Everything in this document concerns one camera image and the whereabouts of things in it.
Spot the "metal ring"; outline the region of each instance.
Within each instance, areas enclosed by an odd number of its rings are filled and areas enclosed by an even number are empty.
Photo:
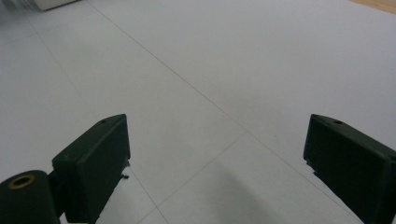
[[[22,189],[35,181],[34,175],[20,175],[8,183],[9,189]]]

